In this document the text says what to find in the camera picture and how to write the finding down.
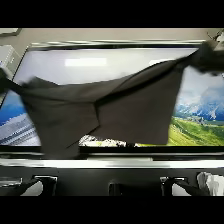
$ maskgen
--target black cloth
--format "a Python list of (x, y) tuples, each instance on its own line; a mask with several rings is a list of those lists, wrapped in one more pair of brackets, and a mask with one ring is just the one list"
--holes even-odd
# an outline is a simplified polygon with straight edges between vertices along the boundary
[(166, 144), (184, 69), (192, 65), (202, 72), (223, 71), (223, 55), (203, 43), (188, 57), (111, 81), (57, 85), (34, 78), (22, 86), (2, 83), (21, 96), (45, 155), (69, 159), (78, 155), (79, 139), (86, 134)]

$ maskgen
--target television screen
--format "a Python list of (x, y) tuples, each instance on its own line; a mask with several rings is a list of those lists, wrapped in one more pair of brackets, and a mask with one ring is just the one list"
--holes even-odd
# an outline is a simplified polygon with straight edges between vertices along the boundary
[[(195, 48), (51, 50), (27, 52), (14, 77), (20, 84), (36, 76), (59, 85), (112, 80)], [(169, 130), (168, 146), (224, 145), (224, 78), (185, 69)], [(0, 144), (40, 146), (35, 127), (20, 100), (9, 91), (0, 109)], [(126, 142), (83, 136), (80, 145), (127, 146)], [(135, 146), (146, 146), (133, 143)]]

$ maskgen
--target gray wall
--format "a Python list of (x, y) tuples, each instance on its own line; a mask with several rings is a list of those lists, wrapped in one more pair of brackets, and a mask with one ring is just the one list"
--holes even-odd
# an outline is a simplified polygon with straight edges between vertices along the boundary
[(65, 40), (176, 39), (206, 40), (218, 28), (23, 28), (18, 36), (0, 37), (0, 45), (12, 45), (19, 54), (33, 42)]

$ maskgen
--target screen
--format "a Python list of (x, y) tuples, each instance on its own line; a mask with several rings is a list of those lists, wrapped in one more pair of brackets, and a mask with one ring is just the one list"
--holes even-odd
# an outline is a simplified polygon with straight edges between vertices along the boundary
[[(193, 53), (194, 48), (89, 49), (27, 52), (15, 75), (21, 84), (36, 76), (59, 85), (107, 81), (152, 64)], [(169, 146), (224, 145), (224, 79), (184, 71), (169, 130)], [(40, 146), (35, 127), (20, 100), (9, 91), (0, 110), (0, 144)], [(126, 142), (83, 136), (80, 145), (127, 146)], [(146, 146), (133, 143), (135, 146)]]

